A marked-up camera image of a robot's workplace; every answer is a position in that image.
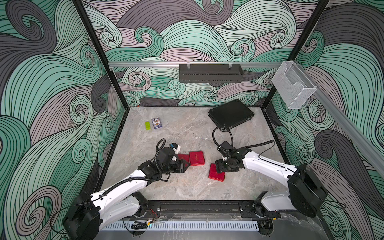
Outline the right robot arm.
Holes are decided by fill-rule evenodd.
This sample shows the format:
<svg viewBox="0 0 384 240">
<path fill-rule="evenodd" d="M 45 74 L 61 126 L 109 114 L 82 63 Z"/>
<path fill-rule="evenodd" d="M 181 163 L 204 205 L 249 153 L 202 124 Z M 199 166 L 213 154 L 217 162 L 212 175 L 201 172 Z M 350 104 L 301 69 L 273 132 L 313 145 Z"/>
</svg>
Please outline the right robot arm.
<svg viewBox="0 0 384 240">
<path fill-rule="evenodd" d="M 218 173 L 248 169 L 274 179 L 286 188 L 286 191 L 281 193 L 260 194 L 254 202 L 257 216 L 266 218 L 273 212 L 292 210 L 313 218 L 326 203 L 328 191 L 307 165 L 294 166 L 280 163 L 266 158 L 262 153 L 252 151 L 252 148 L 274 145 L 275 141 L 270 140 L 240 148 L 235 148 L 233 141 L 225 141 L 222 144 L 217 140 L 213 142 L 223 157 L 215 161 Z"/>
</svg>

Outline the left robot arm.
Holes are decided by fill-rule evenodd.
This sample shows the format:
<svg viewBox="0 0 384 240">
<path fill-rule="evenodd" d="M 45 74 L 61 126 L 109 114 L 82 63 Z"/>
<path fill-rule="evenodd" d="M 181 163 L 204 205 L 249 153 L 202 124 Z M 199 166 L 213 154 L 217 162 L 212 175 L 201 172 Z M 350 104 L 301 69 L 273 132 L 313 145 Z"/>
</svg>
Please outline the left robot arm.
<svg viewBox="0 0 384 240">
<path fill-rule="evenodd" d="M 71 240 L 92 240 L 99 231 L 125 216 L 143 216 L 147 210 L 146 199 L 140 190 L 152 183 L 164 181 L 163 175 L 183 174 L 190 162 L 181 159 L 181 147 L 160 139 L 155 156 L 143 162 L 128 177 L 92 194 L 80 193 L 68 206 L 62 225 Z"/>
</svg>

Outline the red jewelry box lid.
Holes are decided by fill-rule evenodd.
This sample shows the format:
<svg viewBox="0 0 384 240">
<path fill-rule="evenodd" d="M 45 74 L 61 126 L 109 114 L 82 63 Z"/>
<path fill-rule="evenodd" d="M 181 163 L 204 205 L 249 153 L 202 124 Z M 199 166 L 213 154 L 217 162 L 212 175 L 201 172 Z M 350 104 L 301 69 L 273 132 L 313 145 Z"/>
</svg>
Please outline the red jewelry box lid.
<svg viewBox="0 0 384 240">
<path fill-rule="evenodd" d="M 208 178 L 211 180 L 223 182 L 225 180 L 225 173 L 219 173 L 216 165 L 212 163 L 210 165 Z"/>
</svg>

